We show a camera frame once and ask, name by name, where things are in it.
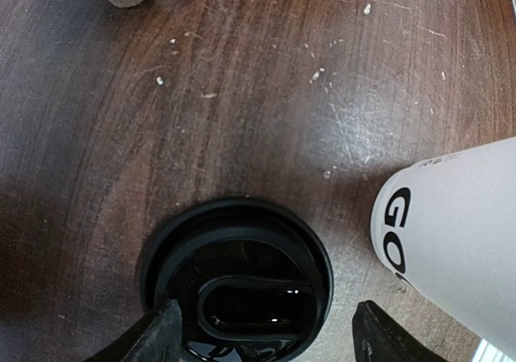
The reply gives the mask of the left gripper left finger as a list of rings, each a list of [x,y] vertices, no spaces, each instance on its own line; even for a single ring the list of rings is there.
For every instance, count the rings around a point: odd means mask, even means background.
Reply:
[[[176,300],[166,299],[85,362],[177,362],[181,359],[181,330],[181,308]]]

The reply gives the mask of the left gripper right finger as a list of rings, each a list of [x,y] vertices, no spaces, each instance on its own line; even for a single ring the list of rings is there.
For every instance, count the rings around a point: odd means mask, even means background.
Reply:
[[[358,304],[352,318],[352,335],[358,362],[446,362],[371,300]]]

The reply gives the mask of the black plastic cup lid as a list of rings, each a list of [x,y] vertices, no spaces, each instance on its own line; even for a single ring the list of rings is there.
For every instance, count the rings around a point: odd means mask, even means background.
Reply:
[[[182,361],[291,361],[317,339],[333,292],[314,230],[257,198],[191,206],[161,222],[139,255],[142,307],[180,307]]]

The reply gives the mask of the white paper coffee cup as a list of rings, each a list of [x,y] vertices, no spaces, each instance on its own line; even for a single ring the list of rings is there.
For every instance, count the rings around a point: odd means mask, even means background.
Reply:
[[[515,332],[515,141],[422,160],[372,207],[381,263],[480,338]]]

